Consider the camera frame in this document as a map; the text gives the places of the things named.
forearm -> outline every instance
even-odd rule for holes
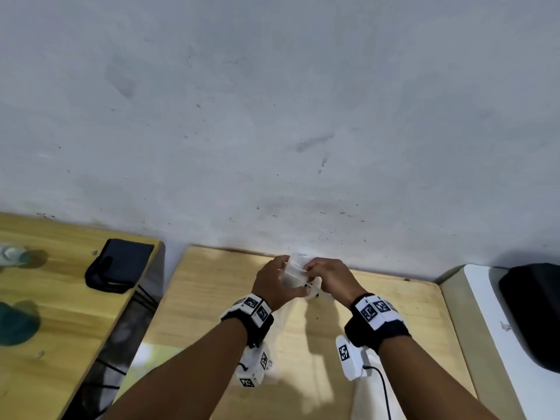
[[[106,420],[210,418],[247,343],[230,318],[144,376],[108,410]]]
[[[379,358],[409,420],[497,420],[412,338],[385,339]]]

wooden table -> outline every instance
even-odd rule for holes
[[[191,345],[218,317],[251,291],[256,272],[270,258],[191,246],[164,294],[121,389]],[[475,394],[440,288],[435,283],[353,271],[365,289],[399,310],[412,336],[451,375]],[[298,300],[273,360],[276,384],[230,385],[212,418],[349,419],[354,383],[345,378],[335,346],[350,312],[337,302]]]
[[[148,237],[0,214],[0,242],[48,254],[38,268],[0,271],[0,301],[31,301],[41,319],[27,342],[0,346],[0,417],[56,420],[66,410],[133,294],[103,293],[84,282],[95,251],[112,238],[154,245],[148,265],[161,245]]]

person's left arm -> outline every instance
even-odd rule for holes
[[[279,273],[288,260],[277,256],[256,275],[253,290],[276,311],[295,297],[307,296],[304,287],[286,288]],[[228,387],[247,345],[247,331],[237,318],[222,321],[183,352],[152,370],[105,415],[105,420],[210,418]]]

wristband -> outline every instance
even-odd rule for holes
[[[250,294],[236,301],[220,316],[220,320],[239,319],[247,330],[247,346],[260,346],[274,322],[272,310],[264,299]]]
[[[410,336],[395,307],[385,299],[366,293],[350,305],[352,318],[344,326],[348,340],[356,347],[367,346],[379,353],[384,339]]]

white wall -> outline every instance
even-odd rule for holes
[[[0,210],[413,277],[555,260],[558,17],[0,0]]]

